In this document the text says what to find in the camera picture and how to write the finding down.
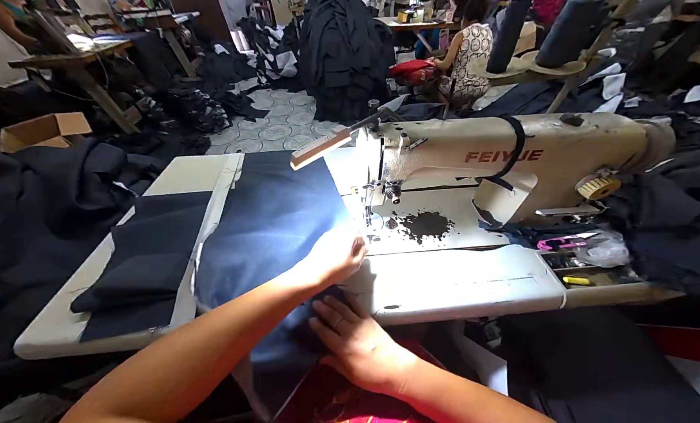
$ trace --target sewing machine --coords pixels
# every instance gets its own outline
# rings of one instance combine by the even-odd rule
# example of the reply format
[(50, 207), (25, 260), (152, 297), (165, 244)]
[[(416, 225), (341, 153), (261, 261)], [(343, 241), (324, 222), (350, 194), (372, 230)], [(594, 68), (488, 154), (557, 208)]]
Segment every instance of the sewing machine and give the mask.
[(611, 113), (507, 119), (379, 123), (376, 116), (336, 127), (294, 153), (300, 168), (357, 131), (348, 160), (355, 178), (338, 188), (349, 193), (343, 199), (368, 237), (369, 256), (345, 289), (383, 324), (678, 295), (648, 282), (567, 288), (541, 252), (493, 249), (508, 241), (486, 230), (599, 213), (595, 200), (619, 188), (620, 176), (651, 168), (673, 150), (671, 128)]

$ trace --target hand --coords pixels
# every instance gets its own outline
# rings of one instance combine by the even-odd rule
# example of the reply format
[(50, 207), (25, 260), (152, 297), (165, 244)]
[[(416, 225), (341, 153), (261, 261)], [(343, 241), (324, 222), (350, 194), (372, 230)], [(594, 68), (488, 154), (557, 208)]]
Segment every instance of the hand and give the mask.
[(360, 388), (400, 395), (410, 371), (420, 359), (393, 341), (352, 294), (345, 296), (355, 312), (333, 296), (327, 295), (323, 302), (313, 303), (313, 309), (326, 324), (311, 318), (308, 325), (333, 353), (321, 362)]
[(296, 267), (303, 277), (309, 275), (324, 289), (357, 272), (367, 252), (366, 243), (359, 235), (332, 229), (316, 241), (311, 252)]

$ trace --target patterned floor tile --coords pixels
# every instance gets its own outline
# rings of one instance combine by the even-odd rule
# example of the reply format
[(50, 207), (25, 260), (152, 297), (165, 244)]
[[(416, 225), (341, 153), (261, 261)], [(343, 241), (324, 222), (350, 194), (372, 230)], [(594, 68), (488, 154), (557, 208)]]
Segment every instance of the patterned floor tile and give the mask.
[(298, 150), (336, 126), (335, 122), (313, 120), (316, 100), (305, 91), (257, 90), (248, 96), (254, 108), (268, 110), (268, 115), (255, 122), (234, 118), (231, 128), (209, 137), (212, 147), (207, 154)]
[(292, 133), (292, 128), (287, 125), (269, 125), (259, 131), (259, 138), (262, 140), (274, 141), (277, 139), (286, 139)]
[(209, 140), (212, 142), (212, 145), (229, 144), (238, 138), (240, 138), (240, 131), (234, 126), (223, 130), (220, 134), (209, 136)]
[(261, 151), (263, 144), (256, 139), (241, 139), (236, 143), (230, 144), (225, 149), (225, 153), (258, 153)]

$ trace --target navy blue fabric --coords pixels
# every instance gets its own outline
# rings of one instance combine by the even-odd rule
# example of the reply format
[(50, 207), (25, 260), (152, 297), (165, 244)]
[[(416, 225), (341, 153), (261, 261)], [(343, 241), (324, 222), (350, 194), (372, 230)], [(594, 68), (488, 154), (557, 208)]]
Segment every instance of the navy blue fabric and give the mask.
[(81, 342), (169, 325), (211, 191), (138, 197), (111, 229), (114, 251), (99, 279), (71, 303), (91, 312)]
[[(334, 180), (319, 159), (290, 168), (290, 151), (246, 154), (217, 229), (203, 246), (196, 295), (226, 303), (302, 260), (327, 230), (349, 224)], [(303, 303), (251, 351), (254, 388), (276, 412), (321, 352)]]

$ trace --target woman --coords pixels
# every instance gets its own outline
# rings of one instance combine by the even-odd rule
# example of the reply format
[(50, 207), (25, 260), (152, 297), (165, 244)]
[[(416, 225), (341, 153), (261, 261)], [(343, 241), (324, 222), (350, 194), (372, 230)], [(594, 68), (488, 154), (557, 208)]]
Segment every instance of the woman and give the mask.
[[(366, 254), (363, 238), (331, 231), (295, 267), (179, 327), (120, 364), (63, 423), (177, 421), (196, 408), (293, 308), (345, 280)], [(439, 422), (551, 421), (494, 390), (404, 349), (357, 304), (313, 304), (311, 329), (331, 351), (322, 362), (360, 388), (406, 401)]]
[(477, 57), (488, 57), (491, 53), (491, 41), (494, 36), (488, 25), (479, 22), (486, 15), (488, 4), (486, 0), (470, 0), (462, 12), (462, 30), (452, 39), (444, 60), (432, 59), (441, 71), (447, 72), (452, 68), (450, 77), (443, 77), (439, 84), (439, 101), (446, 102), (452, 88), (455, 88), (449, 99), (455, 107), (469, 108), (488, 90), (488, 79), (479, 77), (468, 70), (468, 63)]
[(36, 38), (29, 33), (31, 19), (24, 11), (25, 0), (0, 0), (0, 29), (14, 41), (32, 53), (36, 50)]

